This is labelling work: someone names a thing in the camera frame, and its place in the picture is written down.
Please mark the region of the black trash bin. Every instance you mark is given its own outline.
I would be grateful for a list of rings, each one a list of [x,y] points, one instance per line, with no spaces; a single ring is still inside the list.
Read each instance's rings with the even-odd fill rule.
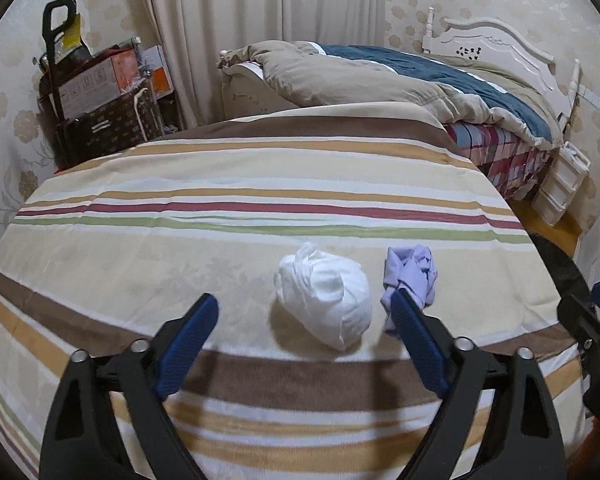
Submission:
[[[572,258],[562,248],[539,233],[531,232],[529,237],[545,264],[559,296],[575,296],[582,304],[590,306],[590,288]]]

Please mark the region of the white plastic drawer unit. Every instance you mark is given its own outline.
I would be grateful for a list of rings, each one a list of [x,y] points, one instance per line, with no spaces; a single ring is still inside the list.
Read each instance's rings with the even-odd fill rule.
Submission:
[[[532,200],[533,209],[546,224],[554,226],[562,218],[590,166],[590,160],[571,142],[558,150]]]

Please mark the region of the plaid bed sheet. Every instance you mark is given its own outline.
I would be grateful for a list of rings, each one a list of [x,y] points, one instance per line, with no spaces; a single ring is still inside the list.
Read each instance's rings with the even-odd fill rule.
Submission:
[[[512,198],[527,184],[534,185],[552,157],[497,126],[456,122],[444,128],[504,198]]]

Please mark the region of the purple crumpled glove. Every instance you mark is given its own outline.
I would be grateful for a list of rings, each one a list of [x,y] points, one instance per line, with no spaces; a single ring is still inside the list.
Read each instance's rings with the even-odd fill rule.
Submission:
[[[419,310],[430,306],[436,298],[438,270],[431,250],[422,245],[389,247],[384,267],[380,303],[387,313],[385,333],[397,337],[398,331],[391,317],[391,297],[396,290],[404,289]]]

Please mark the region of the striped table cloth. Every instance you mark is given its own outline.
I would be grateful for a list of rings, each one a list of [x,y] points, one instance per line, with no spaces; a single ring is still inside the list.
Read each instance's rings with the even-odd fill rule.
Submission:
[[[306,243],[368,279],[370,327],[347,350],[277,303],[279,260]],[[204,472],[393,478],[438,407],[384,331],[388,249],[415,244],[439,271],[430,313],[490,351],[531,349],[573,452],[581,367],[554,282],[501,194],[411,105],[220,122],[42,183],[0,238],[0,450],[35,478],[72,352],[119,352],[208,292],[219,323],[166,402]]]

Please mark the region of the white bed headboard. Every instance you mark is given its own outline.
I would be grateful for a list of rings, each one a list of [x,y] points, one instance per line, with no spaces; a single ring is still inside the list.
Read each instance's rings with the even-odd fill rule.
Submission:
[[[582,63],[573,61],[567,92],[559,88],[553,55],[535,47],[521,32],[498,18],[442,18],[445,30],[434,36],[436,10],[428,8],[422,50],[496,65],[530,84],[563,126],[578,104]]]

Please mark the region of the orange white cardboard box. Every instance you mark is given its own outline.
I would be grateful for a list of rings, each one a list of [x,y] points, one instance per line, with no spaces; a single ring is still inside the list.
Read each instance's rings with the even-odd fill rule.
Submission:
[[[59,87],[62,112],[67,120],[94,112],[120,98],[141,81],[133,49],[110,55]]]

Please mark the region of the blue beige duvet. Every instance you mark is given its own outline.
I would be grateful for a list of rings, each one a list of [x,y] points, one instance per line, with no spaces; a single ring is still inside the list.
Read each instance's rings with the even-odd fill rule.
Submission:
[[[268,40],[220,54],[219,69],[251,62],[264,83],[301,107],[407,102],[438,122],[494,125],[542,151],[564,143],[550,104],[527,81],[493,64],[383,47]]]

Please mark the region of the beige striped curtain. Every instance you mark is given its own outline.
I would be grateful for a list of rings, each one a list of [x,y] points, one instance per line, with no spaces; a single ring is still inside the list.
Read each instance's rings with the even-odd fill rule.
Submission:
[[[385,0],[143,0],[166,54],[184,125],[224,116],[223,49],[264,40],[381,44]]]

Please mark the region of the wall switch plate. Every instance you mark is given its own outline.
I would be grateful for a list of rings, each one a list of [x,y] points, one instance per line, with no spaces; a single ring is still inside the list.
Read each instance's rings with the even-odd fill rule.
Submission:
[[[589,102],[592,106],[594,106],[596,110],[600,109],[600,96],[598,96],[589,88],[586,88],[584,84],[580,84],[578,95],[586,102]]]

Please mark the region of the black handled cart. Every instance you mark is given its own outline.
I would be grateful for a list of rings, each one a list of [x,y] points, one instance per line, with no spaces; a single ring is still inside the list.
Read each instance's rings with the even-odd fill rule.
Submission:
[[[52,112],[58,125],[68,119],[67,105],[60,100],[60,87],[69,81],[91,58],[82,38],[81,14],[76,0],[53,0],[46,4],[42,17],[44,53],[38,61],[42,77],[38,100],[42,109]]]

